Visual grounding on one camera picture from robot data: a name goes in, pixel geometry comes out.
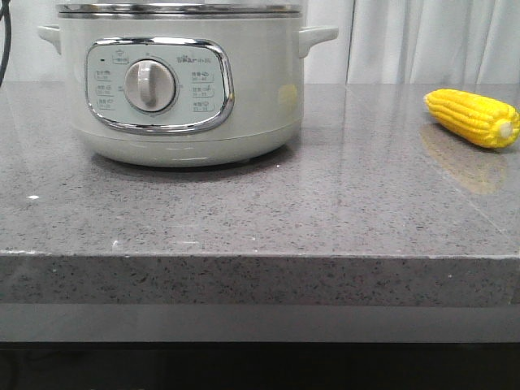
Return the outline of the yellow corn cob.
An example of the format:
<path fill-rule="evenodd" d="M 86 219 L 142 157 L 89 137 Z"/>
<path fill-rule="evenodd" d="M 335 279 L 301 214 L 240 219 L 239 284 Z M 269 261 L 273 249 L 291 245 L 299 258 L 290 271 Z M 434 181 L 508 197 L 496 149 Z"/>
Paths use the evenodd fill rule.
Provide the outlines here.
<path fill-rule="evenodd" d="M 519 137 L 519 113 L 508 103 L 456 89 L 431 91 L 424 102 L 441 125 L 474 145 L 501 149 Z"/>

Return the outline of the glass pot lid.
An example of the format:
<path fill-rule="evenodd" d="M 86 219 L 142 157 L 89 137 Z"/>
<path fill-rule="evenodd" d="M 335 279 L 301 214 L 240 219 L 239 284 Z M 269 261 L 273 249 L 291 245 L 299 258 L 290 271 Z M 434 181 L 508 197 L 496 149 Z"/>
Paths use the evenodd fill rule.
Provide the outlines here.
<path fill-rule="evenodd" d="M 233 4 L 179 2 L 64 3 L 56 6 L 62 19 L 262 19 L 298 18 L 296 4 Z"/>

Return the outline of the pale green electric cooking pot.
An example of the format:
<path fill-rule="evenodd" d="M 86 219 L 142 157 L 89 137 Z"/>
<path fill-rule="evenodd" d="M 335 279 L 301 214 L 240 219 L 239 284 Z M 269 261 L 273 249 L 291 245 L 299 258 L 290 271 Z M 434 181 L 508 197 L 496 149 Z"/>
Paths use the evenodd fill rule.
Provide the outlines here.
<path fill-rule="evenodd" d="M 148 167 L 234 163 L 301 129 L 304 60 L 338 28 L 298 18 L 62 19 L 71 125 L 94 152 Z"/>

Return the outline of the white curtain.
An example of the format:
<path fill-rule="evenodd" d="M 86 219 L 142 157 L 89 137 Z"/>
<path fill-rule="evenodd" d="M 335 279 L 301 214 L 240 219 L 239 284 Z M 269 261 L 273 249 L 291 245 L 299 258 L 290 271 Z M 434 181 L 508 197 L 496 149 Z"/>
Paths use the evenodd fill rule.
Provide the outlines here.
<path fill-rule="evenodd" d="M 308 84 L 516 84 L 516 1 L 304 1 L 339 29 L 305 59 Z"/>

